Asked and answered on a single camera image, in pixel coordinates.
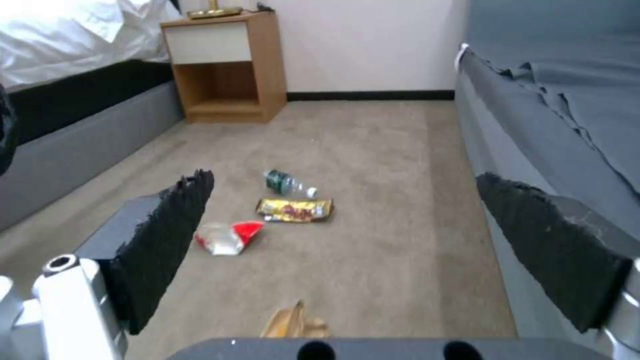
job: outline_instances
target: nightstand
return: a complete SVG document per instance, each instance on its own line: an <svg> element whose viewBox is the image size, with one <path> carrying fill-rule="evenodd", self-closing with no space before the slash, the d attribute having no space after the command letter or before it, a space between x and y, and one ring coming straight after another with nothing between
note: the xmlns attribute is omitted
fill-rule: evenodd
<svg viewBox="0 0 640 360"><path fill-rule="evenodd" d="M287 103L275 13L161 24L190 122L269 122Z"/></svg>

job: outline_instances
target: beige carpet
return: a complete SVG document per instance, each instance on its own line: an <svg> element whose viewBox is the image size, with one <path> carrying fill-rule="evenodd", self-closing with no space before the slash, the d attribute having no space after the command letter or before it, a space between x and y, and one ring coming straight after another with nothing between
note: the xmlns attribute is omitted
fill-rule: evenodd
<svg viewBox="0 0 640 360"><path fill-rule="evenodd" d="M306 300L335 336L515 335L452 102L294 102L266 126L179 124L0 234L0 274L27 292L125 199L210 168L203 221L255 219L268 168L333 197L327 224L268 224L236 258L192 246L129 359L211 337L257 336Z"/></svg>

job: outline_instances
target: trash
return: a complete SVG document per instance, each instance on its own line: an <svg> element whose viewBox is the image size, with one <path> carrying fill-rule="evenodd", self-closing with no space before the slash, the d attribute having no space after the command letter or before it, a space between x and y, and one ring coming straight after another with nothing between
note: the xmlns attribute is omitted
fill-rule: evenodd
<svg viewBox="0 0 640 360"><path fill-rule="evenodd" d="M333 200L262 199L255 212L268 222L318 222L333 213Z"/></svg>
<svg viewBox="0 0 640 360"><path fill-rule="evenodd" d="M212 255L240 255L263 226L259 221L233 225L207 223L196 231L194 238Z"/></svg>
<svg viewBox="0 0 640 360"><path fill-rule="evenodd" d="M321 318L305 318L305 303L300 300L289 309L281 309L264 328L261 338L314 338L329 336L329 326Z"/></svg>
<svg viewBox="0 0 640 360"><path fill-rule="evenodd" d="M279 170L265 171L264 178L267 187L279 195L315 199L318 192L317 188L307 188L300 180Z"/></svg>

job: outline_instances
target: gold wrapper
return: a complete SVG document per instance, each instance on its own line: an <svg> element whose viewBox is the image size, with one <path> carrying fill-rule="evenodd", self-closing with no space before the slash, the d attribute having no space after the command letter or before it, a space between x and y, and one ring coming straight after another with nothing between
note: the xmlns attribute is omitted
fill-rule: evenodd
<svg viewBox="0 0 640 360"><path fill-rule="evenodd" d="M333 212L333 200L262 199L255 212L270 222L325 221Z"/></svg>

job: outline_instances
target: hole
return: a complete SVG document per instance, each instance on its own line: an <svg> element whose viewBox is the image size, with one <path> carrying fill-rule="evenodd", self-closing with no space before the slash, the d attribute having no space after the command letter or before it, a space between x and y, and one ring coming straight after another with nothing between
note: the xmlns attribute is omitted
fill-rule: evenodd
<svg viewBox="0 0 640 360"><path fill-rule="evenodd" d="M329 344L312 341L300 348L298 360L335 360L335 352Z"/></svg>
<svg viewBox="0 0 640 360"><path fill-rule="evenodd" d="M49 264L50 268L59 268L61 266L65 266L66 264L69 264L69 258L67 256L60 256L58 259L55 259L54 261L51 261L51 264Z"/></svg>
<svg viewBox="0 0 640 360"><path fill-rule="evenodd" d="M483 360L482 355L471 344L452 341L444 347L445 360Z"/></svg>

